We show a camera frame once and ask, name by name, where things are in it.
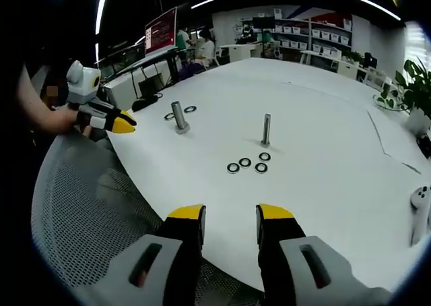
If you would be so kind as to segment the person's left hand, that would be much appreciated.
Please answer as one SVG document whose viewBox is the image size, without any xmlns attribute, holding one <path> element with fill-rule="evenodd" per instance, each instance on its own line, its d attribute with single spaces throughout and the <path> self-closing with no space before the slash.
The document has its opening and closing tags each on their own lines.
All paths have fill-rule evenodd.
<svg viewBox="0 0 431 306">
<path fill-rule="evenodd" d="M 78 111 L 68 106 L 62 106 L 55 111 L 51 111 L 48 116 L 47 129 L 51 133 L 65 133 L 75 125 Z"/>
</svg>

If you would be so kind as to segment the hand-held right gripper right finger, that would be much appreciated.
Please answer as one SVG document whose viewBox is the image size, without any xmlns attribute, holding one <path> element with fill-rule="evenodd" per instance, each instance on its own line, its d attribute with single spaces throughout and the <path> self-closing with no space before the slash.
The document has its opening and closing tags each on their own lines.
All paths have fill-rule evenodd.
<svg viewBox="0 0 431 306">
<path fill-rule="evenodd" d="M 350 263 L 317 236 L 307 236 L 290 211 L 258 204 L 258 265 L 266 305 L 387 305 L 391 293 L 369 288 Z"/>
</svg>

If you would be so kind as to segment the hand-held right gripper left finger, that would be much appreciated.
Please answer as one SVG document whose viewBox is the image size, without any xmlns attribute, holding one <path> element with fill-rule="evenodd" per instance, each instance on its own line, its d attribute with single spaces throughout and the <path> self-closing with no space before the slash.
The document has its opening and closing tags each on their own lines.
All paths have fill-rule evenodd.
<svg viewBox="0 0 431 306">
<path fill-rule="evenodd" d="M 84 305 L 193 305 L 205 233 L 203 204 L 178 208 L 153 235 L 113 257 L 107 273 L 83 287 Z"/>
</svg>

